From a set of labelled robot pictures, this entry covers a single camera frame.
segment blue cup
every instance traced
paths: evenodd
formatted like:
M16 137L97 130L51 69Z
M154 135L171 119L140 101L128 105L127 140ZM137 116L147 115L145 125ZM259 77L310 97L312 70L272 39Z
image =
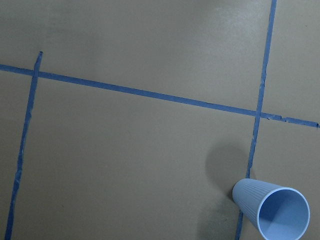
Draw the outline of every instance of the blue cup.
M233 187L232 197L266 240L298 240L307 230L310 208L293 188L245 178Z

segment gray surface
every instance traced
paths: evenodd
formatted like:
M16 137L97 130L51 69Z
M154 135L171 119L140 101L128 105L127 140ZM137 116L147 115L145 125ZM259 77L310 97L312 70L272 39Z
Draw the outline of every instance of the gray surface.
M291 187L307 199L311 219L303 240L320 236L320 131L307 126L261 120L253 170L259 180ZM241 240L262 240L245 220Z
M13 239L231 240L253 122L40 79Z
M254 110L270 2L5 1L1 62Z
M320 122L320 2L279 0L263 111Z
M5 234L30 78L0 71L0 236Z

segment light blue plastic cup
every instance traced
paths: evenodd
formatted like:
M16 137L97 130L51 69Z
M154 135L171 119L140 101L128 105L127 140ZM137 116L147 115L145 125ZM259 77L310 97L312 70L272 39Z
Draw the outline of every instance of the light blue plastic cup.
M293 188L245 178L233 187L232 197L266 240L298 240L307 230L309 205Z

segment cup rim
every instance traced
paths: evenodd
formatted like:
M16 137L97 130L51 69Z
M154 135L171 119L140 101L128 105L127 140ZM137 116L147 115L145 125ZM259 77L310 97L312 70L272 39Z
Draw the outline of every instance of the cup rim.
M300 239L303 234L305 234L308 226L309 226L309 222L310 222L310 207L309 207L309 204L308 204L308 201L307 199L305 198L305 196L302 195L301 192L299 192L298 190L294 189L294 188L291 188L291 187L279 187L279 188L276 188L272 191L270 191L267 195L264 196L264 198L262 199L261 203L259 204L259 208L258 208L258 211L256 213L256 222L257 222L257 227L258 227L258 230L260 232L260 234L263 236L264 239L266 240L269 240L265 235L264 233L262 232L261 228L260 228L260 223L259 223L259 216L260 216L260 210L261 210L261 207L262 205L265 203L265 201L267 200L268 197L270 197L272 194L276 193L276 192L279 192L279 191L282 191L282 190L289 190L289 191L293 191L297 194L299 194L302 199L304 200L305 204L306 204L306 207L307 207L307 212L308 212L308 219L307 219L307 222L305 224L305 227L303 229L303 231L301 232L301 234L295 239L295 240L298 240Z

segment cup opening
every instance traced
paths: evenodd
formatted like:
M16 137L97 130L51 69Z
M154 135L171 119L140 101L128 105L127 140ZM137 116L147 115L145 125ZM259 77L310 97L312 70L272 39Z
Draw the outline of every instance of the cup opening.
M307 200L292 188L271 193L258 212L258 228L267 240L298 240L310 220Z

